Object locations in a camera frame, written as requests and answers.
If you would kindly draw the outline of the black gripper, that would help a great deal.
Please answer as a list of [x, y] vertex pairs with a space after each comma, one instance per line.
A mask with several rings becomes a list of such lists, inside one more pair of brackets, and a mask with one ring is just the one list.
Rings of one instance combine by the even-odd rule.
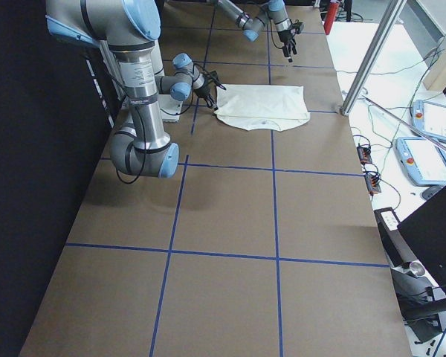
[[199, 89], [198, 97], [205, 102], [207, 108], [210, 108], [212, 110], [218, 109], [216, 98], [214, 96], [212, 96], [211, 90]]
[[297, 55], [295, 36], [294, 31], [280, 31], [278, 33], [279, 40], [282, 43], [282, 52], [289, 62], [293, 62], [293, 55]]

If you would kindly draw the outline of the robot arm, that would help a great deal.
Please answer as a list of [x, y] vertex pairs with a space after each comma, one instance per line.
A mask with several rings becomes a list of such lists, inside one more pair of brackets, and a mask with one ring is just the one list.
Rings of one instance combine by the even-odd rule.
[[293, 55], [297, 55], [296, 35], [301, 34], [304, 24], [295, 20], [292, 21], [288, 17], [288, 13], [283, 0], [267, 1], [259, 6], [259, 12], [254, 17], [246, 13], [235, 3], [228, 0], [207, 1], [208, 4], [220, 9], [227, 18], [229, 18], [237, 28], [242, 30], [245, 37], [254, 42], [258, 39], [259, 34], [266, 27], [275, 26], [279, 40], [282, 46], [284, 57], [293, 62]]
[[158, 97], [168, 94], [183, 102], [196, 93], [215, 108], [210, 87], [219, 84], [217, 73], [181, 53], [172, 61], [174, 75], [156, 74], [152, 50], [161, 34], [161, 19], [154, 1], [47, 1], [46, 19], [57, 39], [86, 47], [98, 47], [105, 40], [114, 54], [121, 76], [117, 84], [129, 99], [130, 112], [111, 140], [116, 171], [135, 178], [172, 177], [179, 147], [164, 130]]

